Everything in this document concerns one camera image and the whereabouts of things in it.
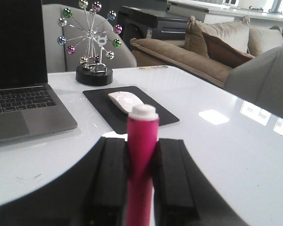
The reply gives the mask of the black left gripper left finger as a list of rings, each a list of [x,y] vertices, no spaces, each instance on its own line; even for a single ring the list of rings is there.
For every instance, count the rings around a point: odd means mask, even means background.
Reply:
[[[64,174],[0,206],[0,226],[120,226],[127,188],[123,139],[100,138]]]

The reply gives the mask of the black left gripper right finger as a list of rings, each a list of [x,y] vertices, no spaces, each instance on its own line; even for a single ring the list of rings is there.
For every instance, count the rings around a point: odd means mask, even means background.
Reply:
[[[160,139],[152,158],[157,226],[245,226],[202,174],[183,140]]]

